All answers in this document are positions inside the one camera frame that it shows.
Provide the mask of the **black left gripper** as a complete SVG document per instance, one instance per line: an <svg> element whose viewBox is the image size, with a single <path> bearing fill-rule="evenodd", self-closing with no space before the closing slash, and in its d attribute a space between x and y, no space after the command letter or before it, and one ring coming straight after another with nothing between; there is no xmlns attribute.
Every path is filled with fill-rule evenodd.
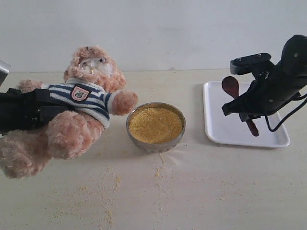
<svg viewBox="0 0 307 230"><path fill-rule="evenodd" d="M0 133L38 129L65 111L75 109L51 106L50 92L47 89L22 93L21 90L9 88L7 92L0 94Z"/></svg>

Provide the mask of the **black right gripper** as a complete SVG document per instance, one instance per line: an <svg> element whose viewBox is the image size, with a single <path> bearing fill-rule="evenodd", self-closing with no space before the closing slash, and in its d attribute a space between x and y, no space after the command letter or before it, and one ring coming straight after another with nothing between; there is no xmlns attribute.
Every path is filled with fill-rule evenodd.
<svg viewBox="0 0 307 230"><path fill-rule="evenodd" d="M291 101L302 100L302 61L280 60L270 70L253 69L255 79L238 98L225 103L225 116L239 114L242 122L272 115Z"/></svg>

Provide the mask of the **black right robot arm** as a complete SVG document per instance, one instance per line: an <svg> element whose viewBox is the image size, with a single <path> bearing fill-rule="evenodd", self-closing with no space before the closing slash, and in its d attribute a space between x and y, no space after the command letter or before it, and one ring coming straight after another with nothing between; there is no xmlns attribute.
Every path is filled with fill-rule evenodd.
<svg viewBox="0 0 307 230"><path fill-rule="evenodd" d="M307 38L292 36L277 64L271 62L270 54L257 53L231 60L230 72L251 73L255 79L246 92L222 106L224 115L242 114L242 120L248 115L252 119L272 115L299 97L299 91L307 85Z"/></svg>

